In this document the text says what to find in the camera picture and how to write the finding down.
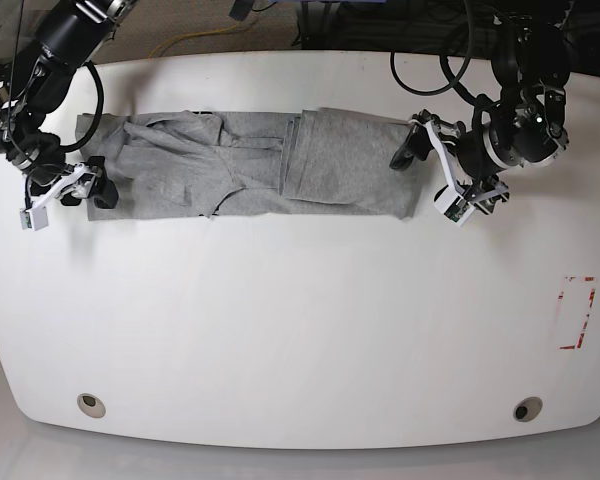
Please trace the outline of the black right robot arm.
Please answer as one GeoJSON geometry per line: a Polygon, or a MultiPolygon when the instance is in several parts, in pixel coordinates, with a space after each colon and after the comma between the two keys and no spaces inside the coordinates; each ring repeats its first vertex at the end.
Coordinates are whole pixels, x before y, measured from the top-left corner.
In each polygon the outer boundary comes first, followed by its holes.
{"type": "Polygon", "coordinates": [[[27,207],[44,195],[65,206],[90,199],[100,209],[116,207],[118,191],[103,158],[91,157],[77,167],[68,164],[66,156],[90,141],[103,116],[104,87],[91,58],[135,5],[133,1],[60,1],[43,17],[32,41],[14,50],[0,88],[0,154],[23,174],[27,207]],[[40,127],[61,106],[81,67],[94,81],[96,110],[86,132],[64,145],[40,127]]]}

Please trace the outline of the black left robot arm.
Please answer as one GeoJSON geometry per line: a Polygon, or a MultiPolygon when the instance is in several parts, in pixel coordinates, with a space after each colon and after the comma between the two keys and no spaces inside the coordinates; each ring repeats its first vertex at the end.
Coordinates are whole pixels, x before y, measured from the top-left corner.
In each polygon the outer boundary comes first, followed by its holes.
{"type": "Polygon", "coordinates": [[[476,211],[494,212],[510,199],[499,175],[524,166],[551,163],[569,144],[565,128],[571,65],[563,27],[569,1],[467,1],[465,21],[445,37],[439,63],[446,85],[472,108],[469,124],[450,123],[422,110],[408,121],[410,131],[390,167],[407,170],[436,153],[445,184],[434,205],[462,225],[476,211]],[[495,32],[490,62],[500,86],[498,99],[473,95],[461,80],[468,70],[479,27],[495,32]]]}

